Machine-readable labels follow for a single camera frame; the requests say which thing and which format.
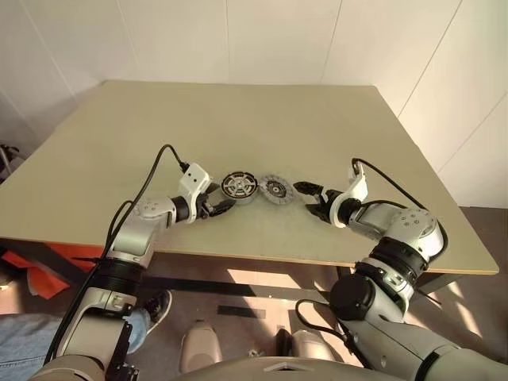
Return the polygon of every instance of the floor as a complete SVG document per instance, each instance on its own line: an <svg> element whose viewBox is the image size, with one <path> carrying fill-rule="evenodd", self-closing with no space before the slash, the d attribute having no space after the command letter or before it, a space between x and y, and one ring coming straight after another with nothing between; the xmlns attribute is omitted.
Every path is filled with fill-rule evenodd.
<svg viewBox="0 0 508 381"><path fill-rule="evenodd" d="M431 294L441 305L427 298L412 302L406 320L508 363L508 210L463 208L463 212L498 262L499 274L464 276ZM184 279L326 291L337 279L334 267L164 254L155 256L150 272ZM196 319L207 320L214 326L225 359L252 352L273 355L274 335L280 327L291 332L304 328L294 314L294 301L283 298L240 298L183 291L173 291L173 296L167 319L129 358L131 364L139 367L144 379L170 379L178 374L179 344ZM63 314L71 297L72 291L65 291L45 301L31 296L24 281L16 282L0 292L0 314ZM249 307L257 309L259 314L256 317L218 314L219 306ZM304 315L314 324L328 325L333 321L310 306L302 307ZM328 333L322 336L336 359L359 364L337 338Z"/></svg>

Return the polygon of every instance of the gear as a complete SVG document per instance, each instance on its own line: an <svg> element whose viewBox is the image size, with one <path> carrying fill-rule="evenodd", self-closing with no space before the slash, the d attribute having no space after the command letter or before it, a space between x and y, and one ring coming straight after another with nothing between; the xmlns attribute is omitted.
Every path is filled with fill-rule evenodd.
<svg viewBox="0 0 508 381"><path fill-rule="evenodd" d="M240 204L247 204L256 195L258 182L254 175L237 171L227 175L221 183L224 195Z"/></svg>
<svg viewBox="0 0 508 381"><path fill-rule="evenodd" d="M284 179L275 176L264 176L260 180L261 194L269 201L277 205L288 204L293 201L294 192L291 185Z"/></svg>

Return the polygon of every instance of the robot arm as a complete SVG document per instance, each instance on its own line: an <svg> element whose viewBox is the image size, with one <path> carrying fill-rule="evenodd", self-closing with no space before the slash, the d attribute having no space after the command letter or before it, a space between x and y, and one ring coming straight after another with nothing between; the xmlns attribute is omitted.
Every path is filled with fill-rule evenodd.
<svg viewBox="0 0 508 381"><path fill-rule="evenodd" d="M363 203L367 196L359 161L376 170L417 204L417 209L388 201ZM377 242L354 274L339 279L330 292L330 309L346 336L346 345L366 368L405 380L508 379L508 368L462 349L432 331L407 325L404 315L418 277L447 247L439 221L378 168L353 160L356 178L344 192L296 183L318 204L307 209L325 222Z"/></svg>
<svg viewBox="0 0 508 381"><path fill-rule="evenodd" d="M158 235L179 221L190 224L197 218L214 217L234 204L226 200L211 206L208 194L217 186L208 173L176 157L184 171L179 195L147 198L133 206L87 280L79 305L56 342L56 354L51 355L55 358L50 358L31 380L137 379L137 370L124 364L132 326L123 317L136 305Z"/></svg>

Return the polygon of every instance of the table frame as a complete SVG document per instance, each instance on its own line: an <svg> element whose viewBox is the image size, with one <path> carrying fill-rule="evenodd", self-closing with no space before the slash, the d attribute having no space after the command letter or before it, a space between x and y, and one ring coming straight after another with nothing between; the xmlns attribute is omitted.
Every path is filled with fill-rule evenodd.
<svg viewBox="0 0 508 381"><path fill-rule="evenodd" d="M32 241L19 241L11 239L0 239L0 248L15 252L21 258L37 265L42 270L64 281L72 287L81 285L87 274L69 260L49 248L46 244ZM351 274L351 268L337 266L337 278L340 279ZM417 287L425 294L437 291L438 289L454 282L461 275L424 273L417 282ZM192 291L209 294L223 294L241 297L257 298L280 298L299 300L303 298L315 299L320 302L329 300L328 291L296 289L289 287L258 286L243 283L214 282L192 279L175 279L159 276L146 275L143 277L142 287L148 289L166 289L177 291ZM415 293L412 300L421 298Z"/></svg>

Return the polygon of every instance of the table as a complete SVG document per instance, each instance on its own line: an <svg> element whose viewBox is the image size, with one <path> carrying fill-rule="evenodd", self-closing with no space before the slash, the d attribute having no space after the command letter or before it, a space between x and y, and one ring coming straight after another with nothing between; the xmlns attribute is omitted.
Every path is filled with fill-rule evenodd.
<svg viewBox="0 0 508 381"><path fill-rule="evenodd" d="M74 266L41 242L103 245L114 211L137 193L164 143L219 182L232 171L249 171L339 191L348 186L351 158L361 157L403 185L446 228L448 250L430 272L498 271L375 87L106 82L0 187L2 243L79 282ZM146 195L177 195L181 173L174 158L165 157ZM410 205L368 169L367 181L368 200ZM275 206L259 196L215 219L177 225L156 250L338 267L368 255L373 241L326 225L305 203L297 197Z"/></svg>

